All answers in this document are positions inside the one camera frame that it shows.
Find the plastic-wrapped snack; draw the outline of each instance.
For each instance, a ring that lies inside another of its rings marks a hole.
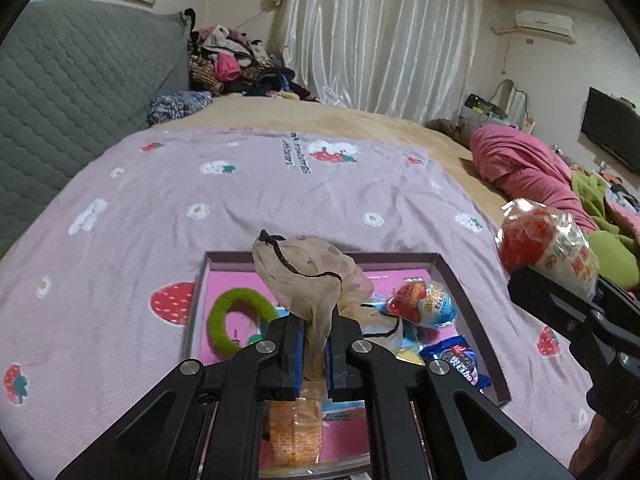
[[[576,296],[594,297],[598,259],[569,213],[523,198],[502,209],[505,219],[495,240],[509,274],[535,266]]]
[[[420,357],[420,345],[413,345],[409,348],[401,348],[396,355],[396,359],[424,366],[424,360]]]
[[[322,450],[322,411],[318,400],[269,404],[269,439],[276,466],[317,463]]]
[[[420,357],[427,362],[436,359],[446,361],[478,390],[491,386],[491,379],[478,373],[476,353],[468,345],[463,335],[450,337],[434,345],[425,346],[420,351]]]
[[[388,302],[386,310],[425,328],[443,328],[456,319],[453,300],[438,282],[405,283]]]

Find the pink clothing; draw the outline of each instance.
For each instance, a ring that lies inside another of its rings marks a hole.
[[[571,169],[541,140],[491,124],[473,134],[471,153],[482,178],[510,198],[528,198],[571,213],[585,233],[598,230],[571,189]]]
[[[238,79],[241,73],[242,70],[235,57],[228,56],[222,52],[218,53],[214,63],[214,76],[218,81],[233,81]]]

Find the blue snack wrapper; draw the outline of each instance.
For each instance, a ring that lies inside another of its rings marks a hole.
[[[420,357],[425,362],[441,359],[455,368],[462,376],[478,390],[491,386],[491,379],[478,373],[476,353],[471,349],[463,335],[457,335],[440,341],[434,345],[425,346],[420,350]]]

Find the green blanket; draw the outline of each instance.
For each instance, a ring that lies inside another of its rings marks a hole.
[[[571,186],[600,231],[586,235],[600,262],[600,273],[625,290],[640,288],[640,245],[633,233],[613,218],[607,206],[607,183],[596,174],[574,170]]]

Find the pink tray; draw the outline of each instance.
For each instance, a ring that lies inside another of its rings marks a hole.
[[[510,400],[502,370],[482,330],[466,295],[447,264],[437,254],[350,254],[372,279],[375,294],[388,297],[406,278],[434,279],[445,283],[456,305],[456,325],[465,334],[470,345],[478,351],[478,367],[482,373],[489,372],[497,388],[485,390],[485,394],[499,406]],[[253,272],[250,253],[207,253],[199,284],[194,294],[196,311],[191,312],[187,335],[184,341],[184,356],[195,357],[205,365],[219,362],[222,358],[210,348],[207,338],[206,320],[215,299],[223,292],[235,287],[256,290],[276,305],[275,298],[262,280]],[[230,311],[225,319],[226,331],[241,346],[260,327],[253,312]],[[449,326],[440,331],[420,333],[420,341],[432,344],[456,335],[456,327]],[[318,463],[295,468],[273,466],[271,445],[263,440],[260,446],[260,476],[264,478],[334,478],[345,476],[369,467],[369,443],[366,416],[363,408],[349,408],[335,416],[336,405],[323,405],[323,444]]]

